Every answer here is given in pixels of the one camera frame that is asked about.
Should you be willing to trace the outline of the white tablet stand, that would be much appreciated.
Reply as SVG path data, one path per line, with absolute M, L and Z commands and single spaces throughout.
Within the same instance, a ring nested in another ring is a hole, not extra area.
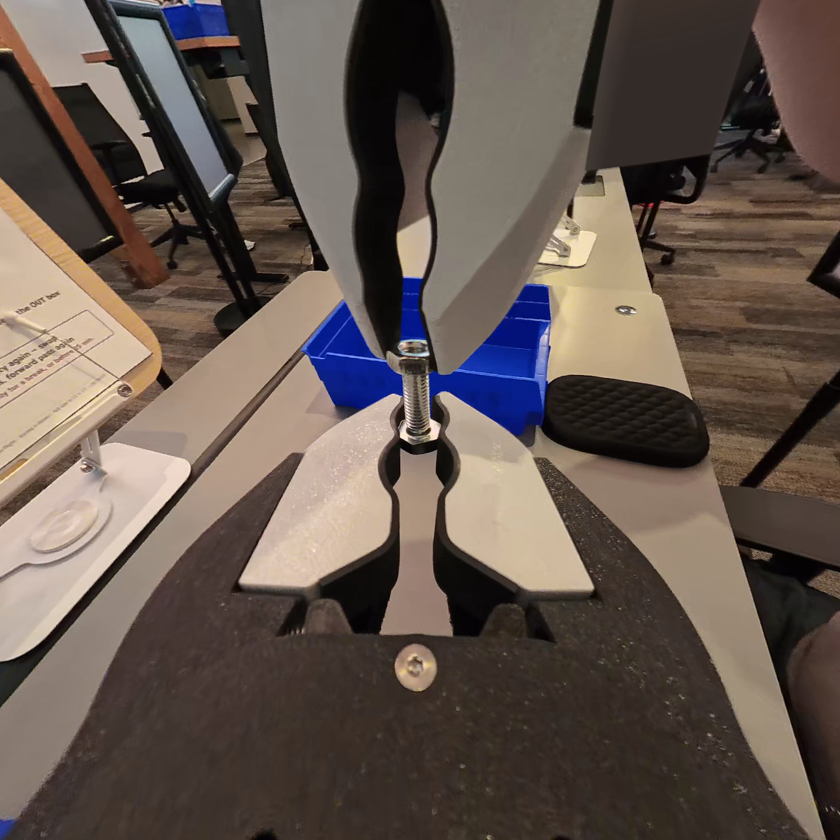
M 1 530 L 1 661 L 50 635 L 191 475 L 181 457 L 105 444 L 88 472 L 72 466 Z
M 588 262 L 596 233 L 583 229 L 564 213 L 538 260 L 540 266 L 582 268 Z

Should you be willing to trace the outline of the person's right forearm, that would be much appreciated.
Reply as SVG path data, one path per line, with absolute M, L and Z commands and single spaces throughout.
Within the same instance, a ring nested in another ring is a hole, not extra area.
M 794 151 L 839 183 L 839 2 L 762 1 L 752 31 Z

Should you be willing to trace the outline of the white instruction sheet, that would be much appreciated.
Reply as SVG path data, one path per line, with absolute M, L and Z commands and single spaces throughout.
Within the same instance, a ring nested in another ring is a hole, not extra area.
M 2 211 L 1 464 L 116 399 L 151 351 Z

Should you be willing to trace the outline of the instruction sheet on stand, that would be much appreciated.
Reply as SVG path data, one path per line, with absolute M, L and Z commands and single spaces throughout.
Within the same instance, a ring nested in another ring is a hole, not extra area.
M 85 438 L 99 433 L 108 420 L 154 383 L 161 371 L 161 348 L 151 329 L 139 316 L 4 182 L 1 204 L 2 211 L 6 211 L 38 247 L 151 351 L 151 357 L 146 362 L 125 375 L 116 399 L 109 404 L 100 403 L 91 414 L 62 425 L 55 436 L 47 439 L 42 446 L 31 448 L 19 461 L 1 470 L 1 500 L 4 506 L 44 475 L 49 467 L 77 448 Z

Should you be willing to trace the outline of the black round-base sign stand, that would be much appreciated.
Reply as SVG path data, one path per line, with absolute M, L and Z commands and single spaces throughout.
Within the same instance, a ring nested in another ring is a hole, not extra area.
M 286 274 L 257 270 L 229 205 L 229 197 L 237 183 L 237 174 L 226 172 L 214 188 L 207 190 L 193 174 L 186 188 L 187 204 L 204 236 L 218 275 L 233 298 L 233 302 L 213 316 L 213 324 L 224 339 L 270 301 L 268 296 L 256 292 L 256 283 L 281 286 L 290 280 Z

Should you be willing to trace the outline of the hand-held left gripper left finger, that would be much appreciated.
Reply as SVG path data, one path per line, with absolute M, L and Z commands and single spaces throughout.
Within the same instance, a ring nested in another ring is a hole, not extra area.
M 350 598 L 389 594 L 399 566 L 402 408 L 388 395 L 308 446 L 238 579 L 242 590 L 312 600 L 383 560 L 385 571 Z

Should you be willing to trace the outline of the black mesh pad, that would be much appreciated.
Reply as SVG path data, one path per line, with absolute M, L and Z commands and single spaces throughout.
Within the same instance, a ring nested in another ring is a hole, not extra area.
M 541 429 L 586 454 L 669 469 L 697 466 L 710 450 L 704 417 L 683 393 L 593 375 L 567 374 L 547 385 Z

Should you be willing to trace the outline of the short thick steel bolt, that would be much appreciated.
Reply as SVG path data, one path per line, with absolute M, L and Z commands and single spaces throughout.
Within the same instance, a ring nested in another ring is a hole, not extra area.
M 424 455 L 438 446 L 440 422 L 432 416 L 428 373 L 402 375 L 403 420 L 398 426 L 400 446 L 411 455 Z

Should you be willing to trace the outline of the wooden post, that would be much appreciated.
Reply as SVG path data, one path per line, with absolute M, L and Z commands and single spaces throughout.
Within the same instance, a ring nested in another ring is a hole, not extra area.
M 136 287 L 147 289 L 159 286 L 169 277 L 168 270 L 155 254 L 152 245 L 141 234 L 133 217 L 114 191 L 105 171 L 58 99 L 47 76 L 26 46 L 23 36 L 5 9 L 1 11 L 1 41 L 3 48 L 11 49 L 14 53 L 17 63 L 31 83 L 52 123 L 55 124 L 81 173 L 116 228 L 122 245 L 114 250 L 115 259 Z

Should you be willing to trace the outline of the grey flat panel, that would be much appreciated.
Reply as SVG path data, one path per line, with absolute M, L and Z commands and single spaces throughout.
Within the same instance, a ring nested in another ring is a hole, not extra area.
M 586 169 L 709 154 L 759 5 L 611 2 Z

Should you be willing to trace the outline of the large steel hex nut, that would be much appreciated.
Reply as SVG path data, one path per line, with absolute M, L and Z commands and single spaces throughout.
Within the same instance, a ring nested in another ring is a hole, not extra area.
M 401 376 L 425 376 L 432 369 L 432 355 L 424 339 L 405 339 L 385 353 L 389 367 Z

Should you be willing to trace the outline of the wooden top desk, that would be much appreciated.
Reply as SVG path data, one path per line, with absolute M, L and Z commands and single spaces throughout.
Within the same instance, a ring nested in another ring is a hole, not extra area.
M 176 45 L 181 52 L 189 53 L 208 49 L 238 49 L 240 40 L 236 35 L 220 35 L 178 39 Z M 112 60 L 111 53 L 107 49 L 83 52 L 81 57 L 88 65 L 103 64 Z

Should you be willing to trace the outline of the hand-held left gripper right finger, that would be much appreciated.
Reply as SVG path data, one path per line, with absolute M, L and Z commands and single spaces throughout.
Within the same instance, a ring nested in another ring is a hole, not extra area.
M 592 579 L 529 448 L 455 395 L 435 402 L 438 586 L 461 605 L 590 597 Z

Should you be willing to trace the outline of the blue plastic bin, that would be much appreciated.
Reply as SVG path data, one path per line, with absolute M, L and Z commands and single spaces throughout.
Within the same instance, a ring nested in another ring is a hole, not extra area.
M 528 283 L 489 339 L 449 375 L 429 375 L 431 396 L 448 392 L 519 436 L 543 420 L 551 332 L 550 288 Z M 345 302 L 310 337 L 302 351 L 336 406 L 363 409 L 402 380 L 376 358 Z

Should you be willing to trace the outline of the person's leg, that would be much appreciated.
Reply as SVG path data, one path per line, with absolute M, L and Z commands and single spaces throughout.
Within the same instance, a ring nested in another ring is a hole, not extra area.
M 742 557 L 826 838 L 839 838 L 839 601 Z

